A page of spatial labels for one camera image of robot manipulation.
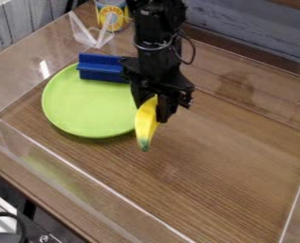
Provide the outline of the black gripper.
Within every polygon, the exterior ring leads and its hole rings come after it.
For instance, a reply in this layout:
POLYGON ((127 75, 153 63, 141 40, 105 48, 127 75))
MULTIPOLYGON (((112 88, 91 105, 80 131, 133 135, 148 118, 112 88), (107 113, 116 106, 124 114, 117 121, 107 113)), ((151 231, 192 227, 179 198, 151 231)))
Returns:
POLYGON ((124 56, 124 77, 132 84, 137 107, 159 95, 157 120, 167 123, 179 106, 191 107, 195 84, 181 71, 183 45, 139 50, 139 56, 124 56))

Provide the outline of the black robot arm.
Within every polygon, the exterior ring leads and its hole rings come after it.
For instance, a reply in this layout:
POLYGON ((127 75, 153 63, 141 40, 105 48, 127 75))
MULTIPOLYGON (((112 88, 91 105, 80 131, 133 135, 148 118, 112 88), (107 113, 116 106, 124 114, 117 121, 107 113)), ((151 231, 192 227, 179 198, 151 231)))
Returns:
POLYGON ((196 57, 195 43, 181 29, 188 5, 184 0, 128 0, 128 6, 139 56, 121 58, 123 76, 132 84, 137 107, 159 96, 157 121, 165 123, 179 106, 192 106, 195 84, 181 71, 196 57))

